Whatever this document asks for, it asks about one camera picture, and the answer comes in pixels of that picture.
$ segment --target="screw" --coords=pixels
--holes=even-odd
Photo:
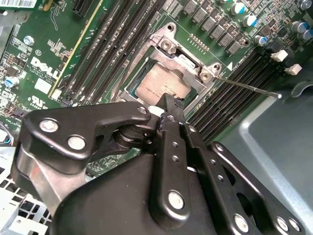
[[[177,210],[180,210],[184,207],[184,200],[177,192],[169,192],[168,201],[170,202],[171,206]]]
[[[243,231],[244,233],[247,233],[249,231],[249,226],[246,222],[246,220],[239,214],[234,215],[234,220],[238,228]]]
[[[215,146],[216,146],[216,148],[217,148],[219,151],[223,151],[222,146],[220,146],[218,143],[217,143]]]
[[[277,223],[284,231],[289,230],[287,223],[281,217],[277,217]]]
[[[80,136],[72,136],[67,141],[72,149],[81,150],[86,146],[86,142]]]
[[[39,123],[39,127],[45,132],[55,132],[59,129],[59,125],[53,120],[43,120]]]
[[[138,107],[137,108],[139,112],[141,112],[142,114],[147,114],[147,111],[144,107]]]
[[[168,116],[167,116],[167,118],[168,118],[169,120],[171,120],[172,122],[175,122],[175,118],[174,118],[174,116],[172,116],[172,115],[168,115]]]
[[[164,49],[164,50],[168,50],[169,48],[171,48],[171,42],[168,41],[168,40],[164,40],[162,43],[161,43],[161,47]]]
[[[34,45],[34,43],[35,43],[35,40],[31,37],[31,36],[25,36],[24,38],[23,38],[23,42],[26,44],[26,45],[28,45],[28,46],[32,46],[32,45]]]
[[[296,229],[298,232],[300,231],[300,227],[293,219],[289,219],[289,223]]]
[[[197,131],[193,126],[189,126],[189,130],[191,130],[192,132],[196,132]]]

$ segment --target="gray metal panel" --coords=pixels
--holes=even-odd
[[[285,99],[267,98],[221,142],[313,235],[313,96],[281,93]]]

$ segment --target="mounting hole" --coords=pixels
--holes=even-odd
[[[174,162],[176,162],[176,163],[179,162],[179,158],[178,158],[176,155],[173,155],[173,156],[172,156],[172,160],[173,160]]]
[[[174,142],[172,143],[172,145],[173,145],[173,147],[178,148],[178,143],[177,143],[177,142],[174,141]]]
[[[213,68],[214,68],[216,71],[218,71],[218,70],[220,70],[220,65],[215,65]]]
[[[222,176],[222,175],[218,175],[218,176],[217,176],[217,178],[218,178],[221,182],[223,182],[223,181],[224,181],[224,178],[223,178],[223,176]]]
[[[167,26],[167,29],[168,29],[170,32],[172,32],[172,31],[174,30],[174,27],[173,27],[171,24],[169,24],[169,25]]]
[[[176,121],[176,120],[175,120],[175,117],[174,117],[173,115],[168,115],[167,118],[168,118],[169,120],[171,120],[172,122],[175,122],[175,121]]]
[[[144,107],[138,107],[137,108],[139,112],[141,112],[142,114],[147,114],[147,111]]]

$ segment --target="green circuit board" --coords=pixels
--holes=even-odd
[[[125,17],[125,22],[138,11],[143,0],[133,2]],[[150,2],[155,4],[158,1],[151,0]],[[291,32],[291,24],[294,21],[313,25],[312,18],[306,11],[301,10],[298,1],[242,0],[242,3],[246,5],[246,10],[243,14],[236,16],[231,14],[233,1],[225,4],[220,4],[215,0],[195,1],[195,10],[187,14],[184,7],[189,2],[190,0],[167,0],[155,15],[149,32],[152,34],[167,23],[175,23],[177,27],[175,39],[205,65],[219,62],[222,65],[222,77],[227,78],[251,54],[256,48],[254,37],[264,31],[267,31],[266,36],[269,42],[278,38],[284,44],[284,48],[294,54],[299,63],[312,55],[312,39],[299,40],[297,35]],[[72,87],[72,84],[67,81],[76,72],[78,65],[82,67],[79,73],[83,73],[89,67],[88,59],[81,61],[84,59],[84,53],[90,48],[99,32],[103,19],[110,18],[109,14],[122,7],[124,1],[94,0],[84,17],[73,13],[75,3],[71,0],[54,1],[49,11],[32,12],[28,21],[16,25],[10,35],[0,61],[0,120],[16,136],[24,115],[21,112],[64,107],[62,102],[70,95]],[[206,16],[198,23],[195,22],[194,15],[201,7],[206,11]],[[257,17],[258,23],[255,27],[243,27],[243,18],[252,13]],[[214,17],[216,22],[225,20],[223,24],[225,30],[229,25],[234,26],[231,36],[240,44],[240,48],[235,53],[227,52],[228,47],[221,46],[203,30],[203,23],[209,15]],[[25,36],[33,38],[33,45],[28,46],[24,43]],[[95,92],[107,79],[113,66],[114,63],[110,61],[95,85]],[[140,63],[132,74],[139,69]],[[99,70],[100,67],[94,67],[90,69],[90,74],[96,74]],[[112,89],[124,70],[125,66],[121,64],[113,80],[101,95],[100,103],[110,101]],[[17,77],[19,84],[13,88],[7,88],[4,81],[8,76]],[[88,84],[91,80],[90,75],[85,83]],[[206,95],[203,100],[199,101],[186,115],[187,119],[204,100],[210,98],[210,95]],[[87,99],[81,102],[82,99],[83,96],[78,94],[67,106],[92,104]],[[132,150],[127,155],[109,156],[91,163],[90,172],[93,175],[102,174],[135,156],[137,152],[137,150]]]

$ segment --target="black metal bracket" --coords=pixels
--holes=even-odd
[[[20,176],[27,179],[16,171],[27,164],[20,161],[25,156],[64,179],[81,176],[90,161],[132,147],[142,150],[70,191],[54,214],[52,235],[305,234],[301,223],[222,144],[205,147],[197,130],[185,123],[180,100],[165,95],[159,105],[164,110],[160,117],[136,102],[41,110],[25,117],[11,170],[17,182]],[[57,130],[43,130],[43,120],[57,123]],[[84,141],[81,149],[71,147],[73,136]],[[31,167],[23,165],[24,173]],[[30,185],[24,189],[32,192]]]

